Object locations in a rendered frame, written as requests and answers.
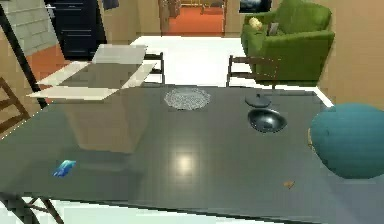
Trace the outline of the dark grey glossy table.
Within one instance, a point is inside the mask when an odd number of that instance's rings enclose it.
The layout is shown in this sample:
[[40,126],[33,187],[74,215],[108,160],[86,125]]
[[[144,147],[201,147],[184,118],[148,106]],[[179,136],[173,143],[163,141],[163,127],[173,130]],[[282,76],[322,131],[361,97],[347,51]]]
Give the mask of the dark grey glossy table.
[[[162,88],[143,89],[149,120],[134,152],[80,148],[54,103],[0,140],[0,192],[283,224],[384,224],[384,175],[339,178],[309,148],[324,107],[315,94],[272,92],[287,125],[261,133],[247,119],[247,88],[211,88],[210,103],[195,111],[169,107]],[[64,160],[76,164],[55,177]]]

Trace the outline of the dark grey round lid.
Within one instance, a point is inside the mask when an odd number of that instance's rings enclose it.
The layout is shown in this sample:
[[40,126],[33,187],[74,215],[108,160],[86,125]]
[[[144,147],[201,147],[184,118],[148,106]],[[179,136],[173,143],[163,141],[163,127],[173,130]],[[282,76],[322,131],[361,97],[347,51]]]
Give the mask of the dark grey round lid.
[[264,95],[256,94],[255,96],[246,96],[245,102],[255,108],[265,108],[271,103],[271,100]]

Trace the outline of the grey round woven mat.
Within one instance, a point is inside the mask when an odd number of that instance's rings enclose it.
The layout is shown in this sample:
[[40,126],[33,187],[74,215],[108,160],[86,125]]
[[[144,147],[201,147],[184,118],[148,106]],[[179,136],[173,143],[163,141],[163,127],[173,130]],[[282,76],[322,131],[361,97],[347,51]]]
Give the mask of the grey round woven mat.
[[211,95],[200,88],[175,88],[167,92],[164,101],[177,110],[195,110],[205,107]]

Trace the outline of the small blue object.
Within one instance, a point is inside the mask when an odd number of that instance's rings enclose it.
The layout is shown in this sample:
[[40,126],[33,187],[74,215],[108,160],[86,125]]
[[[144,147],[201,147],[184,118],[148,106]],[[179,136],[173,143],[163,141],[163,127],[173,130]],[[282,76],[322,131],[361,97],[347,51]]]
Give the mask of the small blue object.
[[75,166],[74,160],[64,160],[53,172],[55,177],[64,177]]

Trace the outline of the teal round vase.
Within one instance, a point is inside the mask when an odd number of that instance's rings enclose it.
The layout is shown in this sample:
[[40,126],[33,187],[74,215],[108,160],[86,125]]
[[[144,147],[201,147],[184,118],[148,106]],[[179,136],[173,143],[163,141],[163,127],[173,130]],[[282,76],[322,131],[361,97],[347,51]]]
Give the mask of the teal round vase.
[[384,111],[359,103],[335,104],[311,121],[310,139],[321,162],[344,179],[384,174]]

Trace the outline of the black slanted pole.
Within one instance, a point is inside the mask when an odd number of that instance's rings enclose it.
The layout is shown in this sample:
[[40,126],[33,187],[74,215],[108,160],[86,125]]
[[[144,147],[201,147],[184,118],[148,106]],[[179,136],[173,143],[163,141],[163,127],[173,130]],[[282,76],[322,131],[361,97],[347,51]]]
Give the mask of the black slanted pole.
[[37,107],[47,106],[44,98],[28,97],[28,94],[40,91],[40,87],[1,3],[0,76],[9,82],[16,96],[28,110],[36,111]]

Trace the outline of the open cardboard box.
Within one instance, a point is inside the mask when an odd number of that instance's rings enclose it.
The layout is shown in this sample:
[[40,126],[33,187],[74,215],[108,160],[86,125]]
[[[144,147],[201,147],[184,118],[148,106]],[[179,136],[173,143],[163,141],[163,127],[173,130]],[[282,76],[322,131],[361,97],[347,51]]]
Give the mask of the open cardboard box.
[[31,98],[62,105],[80,148],[132,153],[149,120],[142,84],[153,63],[145,45],[102,44],[89,62],[75,61],[41,80]]

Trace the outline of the black chest of drawers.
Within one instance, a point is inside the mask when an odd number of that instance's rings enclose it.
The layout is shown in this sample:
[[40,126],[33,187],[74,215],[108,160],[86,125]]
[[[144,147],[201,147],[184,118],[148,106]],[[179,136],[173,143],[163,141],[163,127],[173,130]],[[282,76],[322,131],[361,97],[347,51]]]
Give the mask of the black chest of drawers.
[[106,35],[97,0],[44,0],[66,60],[91,61]]

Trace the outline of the black bowl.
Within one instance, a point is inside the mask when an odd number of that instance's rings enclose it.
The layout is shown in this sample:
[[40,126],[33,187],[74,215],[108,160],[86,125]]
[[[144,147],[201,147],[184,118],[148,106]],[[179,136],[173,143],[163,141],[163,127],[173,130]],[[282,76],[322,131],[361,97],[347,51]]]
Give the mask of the black bowl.
[[253,109],[247,117],[251,127],[262,133],[276,133],[287,125],[279,112],[268,108]]

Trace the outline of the dark wooden chair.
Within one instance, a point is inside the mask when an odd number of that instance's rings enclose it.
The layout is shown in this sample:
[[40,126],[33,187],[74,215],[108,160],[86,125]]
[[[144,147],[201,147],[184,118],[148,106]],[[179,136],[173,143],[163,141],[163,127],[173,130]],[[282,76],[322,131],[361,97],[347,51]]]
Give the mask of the dark wooden chair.
[[151,74],[156,74],[160,76],[160,83],[165,84],[165,60],[164,53],[146,53],[144,59],[149,62],[156,62],[155,67],[151,70]]
[[[250,71],[234,71],[232,69],[234,64],[247,64],[250,67]],[[279,64],[279,59],[254,56],[235,57],[230,55],[228,59],[226,86],[229,86],[232,77],[237,77],[261,81],[262,83],[270,84],[272,88],[275,89],[278,83],[277,73]]]

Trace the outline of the brown wooden chair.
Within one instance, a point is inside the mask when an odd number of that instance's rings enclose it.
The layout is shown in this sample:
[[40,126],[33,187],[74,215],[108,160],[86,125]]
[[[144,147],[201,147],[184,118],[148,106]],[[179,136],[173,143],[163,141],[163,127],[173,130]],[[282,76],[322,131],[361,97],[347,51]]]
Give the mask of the brown wooden chair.
[[2,92],[5,93],[7,98],[0,100],[0,113],[8,112],[10,109],[13,109],[13,112],[4,118],[0,116],[0,134],[30,118],[29,113],[4,78],[0,78],[0,93]]

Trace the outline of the dark framed picture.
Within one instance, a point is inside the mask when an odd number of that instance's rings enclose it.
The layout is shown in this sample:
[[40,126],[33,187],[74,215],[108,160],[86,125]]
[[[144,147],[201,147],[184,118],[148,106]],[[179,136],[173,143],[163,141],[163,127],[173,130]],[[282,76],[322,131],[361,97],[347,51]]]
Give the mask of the dark framed picture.
[[271,9],[272,0],[240,0],[240,13],[261,13]]

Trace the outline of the yellow round cushion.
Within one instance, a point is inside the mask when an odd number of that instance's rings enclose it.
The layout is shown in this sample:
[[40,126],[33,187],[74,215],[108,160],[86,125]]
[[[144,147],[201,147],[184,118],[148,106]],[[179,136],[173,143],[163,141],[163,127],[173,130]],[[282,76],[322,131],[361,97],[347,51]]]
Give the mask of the yellow round cushion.
[[263,27],[263,24],[256,17],[249,19],[249,25],[256,30],[261,30]]

